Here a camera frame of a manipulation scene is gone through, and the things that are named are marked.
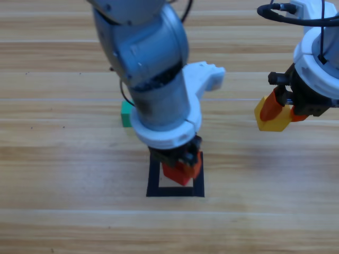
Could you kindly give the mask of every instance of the wooden table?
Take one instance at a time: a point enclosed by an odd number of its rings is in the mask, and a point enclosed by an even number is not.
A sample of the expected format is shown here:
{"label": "wooden table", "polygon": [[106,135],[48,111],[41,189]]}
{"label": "wooden table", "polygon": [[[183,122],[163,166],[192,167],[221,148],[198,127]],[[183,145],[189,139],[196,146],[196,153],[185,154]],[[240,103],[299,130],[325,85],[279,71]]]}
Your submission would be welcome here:
{"label": "wooden table", "polygon": [[122,128],[89,4],[1,0],[0,253],[338,254],[339,111],[255,122],[303,36],[260,18],[267,2],[196,0],[190,61],[228,71],[201,102],[206,198],[147,198],[149,154]]}

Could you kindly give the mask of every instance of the black square outline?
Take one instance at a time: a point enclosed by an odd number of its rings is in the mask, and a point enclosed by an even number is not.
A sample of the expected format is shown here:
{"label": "black square outline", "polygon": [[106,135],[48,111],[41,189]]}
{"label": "black square outline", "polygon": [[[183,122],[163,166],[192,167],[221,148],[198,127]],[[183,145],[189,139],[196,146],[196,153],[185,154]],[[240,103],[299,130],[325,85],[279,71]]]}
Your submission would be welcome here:
{"label": "black square outline", "polygon": [[205,197],[203,176],[203,155],[201,152],[201,169],[193,180],[193,187],[159,187],[160,162],[152,155],[149,157],[149,173],[146,197]]}

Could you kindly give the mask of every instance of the green block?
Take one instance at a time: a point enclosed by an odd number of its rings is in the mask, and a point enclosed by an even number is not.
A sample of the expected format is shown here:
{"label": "green block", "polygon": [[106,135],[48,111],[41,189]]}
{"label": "green block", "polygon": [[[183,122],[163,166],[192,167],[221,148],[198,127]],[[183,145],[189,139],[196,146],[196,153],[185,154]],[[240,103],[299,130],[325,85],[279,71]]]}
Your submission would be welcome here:
{"label": "green block", "polygon": [[121,120],[124,128],[132,127],[130,120],[132,108],[133,106],[126,101],[123,101],[121,104]]}

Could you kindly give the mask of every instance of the yellow block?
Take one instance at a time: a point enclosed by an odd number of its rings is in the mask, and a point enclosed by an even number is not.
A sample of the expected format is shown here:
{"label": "yellow block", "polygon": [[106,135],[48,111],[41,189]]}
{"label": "yellow block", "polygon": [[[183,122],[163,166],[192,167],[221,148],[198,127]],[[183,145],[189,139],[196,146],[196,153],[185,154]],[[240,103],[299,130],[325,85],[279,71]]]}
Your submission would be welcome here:
{"label": "yellow block", "polygon": [[263,108],[266,99],[267,99],[267,96],[263,97],[254,110],[255,118],[256,118],[256,122],[258,124],[259,130],[281,132],[292,121],[291,108],[289,105],[286,105],[285,107],[282,108],[281,113],[275,119],[263,122],[260,119],[260,111]]}

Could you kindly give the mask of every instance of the black cable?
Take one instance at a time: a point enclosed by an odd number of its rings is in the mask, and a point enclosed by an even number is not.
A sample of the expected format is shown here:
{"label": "black cable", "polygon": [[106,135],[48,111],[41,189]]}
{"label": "black cable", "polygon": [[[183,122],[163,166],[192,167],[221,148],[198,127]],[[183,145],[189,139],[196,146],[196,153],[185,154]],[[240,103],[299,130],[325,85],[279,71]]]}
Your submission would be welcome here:
{"label": "black cable", "polygon": [[[322,20],[325,18],[325,0],[322,0]],[[321,62],[326,62],[324,58],[324,27],[322,26],[322,31],[320,34],[320,56],[319,59]]]}
{"label": "black cable", "polygon": [[186,10],[185,10],[185,12],[184,12],[184,15],[183,15],[182,18],[181,18],[181,22],[182,22],[182,23],[185,22],[185,20],[186,20],[188,14],[189,14],[189,12],[190,12],[190,10],[191,10],[191,8],[192,8],[192,4],[193,4],[193,0],[189,0],[189,3],[187,4]]}
{"label": "black cable", "polygon": [[338,16],[328,17],[326,19],[299,20],[299,19],[294,19],[290,17],[285,17],[272,11],[272,10],[280,10],[281,5],[283,5],[285,8],[290,8],[291,10],[295,10],[296,8],[296,6],[293,4],[266,4],[266,5],[260,6],[257,9],[257,13],[265,19],[282,22],[286,24],[292,24],[292,25],[302,25],[302,26],[311,26],[311,27],[339,26]]}
{"label": "black cable", "polygon": [[131,102],[129,99],[127,99],[125,93],[123,92],[123,89],[122,89],[122,80],[120,80],[120,91],[121,91],[121,94],[122,94],[123,98],[124,98],[129,104],[131,104],[133,107],[135,107],[134,103]]}

